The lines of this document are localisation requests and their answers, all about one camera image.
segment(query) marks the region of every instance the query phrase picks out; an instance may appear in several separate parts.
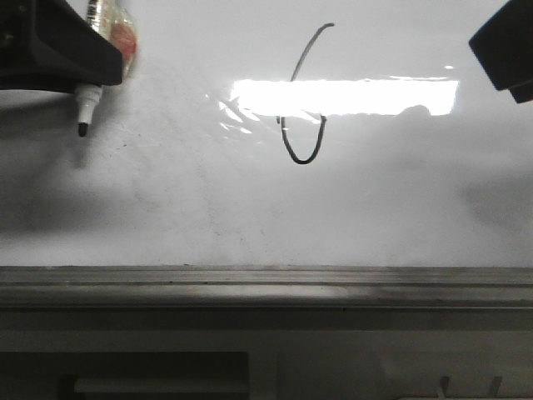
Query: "black plastic mount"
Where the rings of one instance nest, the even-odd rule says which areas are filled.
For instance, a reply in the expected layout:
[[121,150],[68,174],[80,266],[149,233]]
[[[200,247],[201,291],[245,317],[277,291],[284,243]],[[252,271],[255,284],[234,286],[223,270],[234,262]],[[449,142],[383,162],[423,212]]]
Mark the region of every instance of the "black plastic mount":
[[118,85],[122,55],[65,0],[0,0],[0,90]]
[[470,40],[497,90],[533,100],[533,1],[510,0]]

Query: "metal ledge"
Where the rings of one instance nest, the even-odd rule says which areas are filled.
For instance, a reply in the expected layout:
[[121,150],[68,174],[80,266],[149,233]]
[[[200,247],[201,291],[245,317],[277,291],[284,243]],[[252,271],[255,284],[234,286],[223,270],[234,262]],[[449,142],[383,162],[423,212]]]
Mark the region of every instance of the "metal ledge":
[[0,267],[0,307],[533,308],[533,268]]

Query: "whiteboard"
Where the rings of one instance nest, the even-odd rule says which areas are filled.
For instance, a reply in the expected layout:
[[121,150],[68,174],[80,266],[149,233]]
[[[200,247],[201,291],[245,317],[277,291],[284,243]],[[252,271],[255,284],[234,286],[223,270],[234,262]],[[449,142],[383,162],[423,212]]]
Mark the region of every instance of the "whiteboard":
[[[124,1],[141,50],[89,138],[70,96],[0,92],[0,263],[529,266],[532,106],[467,44],[503,3]],[[329,22],[298,77],[328,117],[304,167],[253,85]],[[288,117],[304,157],[316,114]]]

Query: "white surface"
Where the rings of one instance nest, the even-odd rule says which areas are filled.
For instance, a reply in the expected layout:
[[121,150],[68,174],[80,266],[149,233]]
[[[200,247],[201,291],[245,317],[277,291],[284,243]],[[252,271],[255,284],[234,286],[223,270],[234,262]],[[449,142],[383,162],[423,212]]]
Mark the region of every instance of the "white surface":
[[[141,52],[88,140],[73,98],[0,92],[0,263],[529,266],[533,106],[467,44],[503,3],[124,2]],[[299,80],[444,78],[450,113],[333,110],[318,159],[294,164],[276,119],[230,100],[287,81],[328,22]],[[287,123],[306,157],[317,126]]]

